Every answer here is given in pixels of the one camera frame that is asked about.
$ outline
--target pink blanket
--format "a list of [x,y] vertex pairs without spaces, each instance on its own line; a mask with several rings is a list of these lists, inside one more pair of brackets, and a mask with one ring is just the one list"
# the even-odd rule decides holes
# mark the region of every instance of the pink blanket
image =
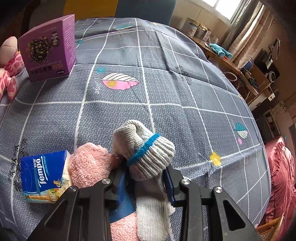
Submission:
[[265,149],[271,174],[271,197],[263,223],[268,223],[284,214],[285,218],[281,228],[281,233],[284,234],[290,226],[296,208],[294,159],[289,149],[285,147],[283,137],[266,143]]

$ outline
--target window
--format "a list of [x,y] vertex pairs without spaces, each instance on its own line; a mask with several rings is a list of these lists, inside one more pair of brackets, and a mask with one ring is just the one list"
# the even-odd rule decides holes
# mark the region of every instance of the window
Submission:
[[191,0],[230,25],[250,0]]

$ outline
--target tissue pack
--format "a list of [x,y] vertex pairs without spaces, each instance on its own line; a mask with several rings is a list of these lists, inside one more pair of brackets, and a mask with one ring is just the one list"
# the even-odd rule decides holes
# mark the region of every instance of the tissue pack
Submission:
[[76,61],[75,15],[53,19],[18,39],[31,82],[70,75]]
[[20,177],[25,201],[56,202],[72,185],[68,173],[69,158],[66,150],[22,157]]

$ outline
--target purple tea box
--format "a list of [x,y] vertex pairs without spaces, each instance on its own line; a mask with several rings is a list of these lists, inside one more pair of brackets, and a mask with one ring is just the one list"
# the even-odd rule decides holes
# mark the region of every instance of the purple tea box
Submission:
[[31,82],[70,75],[76,61],[74,18],[71,14],[48,21],[18,39]]

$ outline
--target wicker chair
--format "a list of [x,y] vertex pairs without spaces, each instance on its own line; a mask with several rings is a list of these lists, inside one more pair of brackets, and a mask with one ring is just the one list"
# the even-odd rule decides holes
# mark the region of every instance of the wicker chair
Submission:
[[280,233],[284,215],[256,228],[264,241],[275,241]]

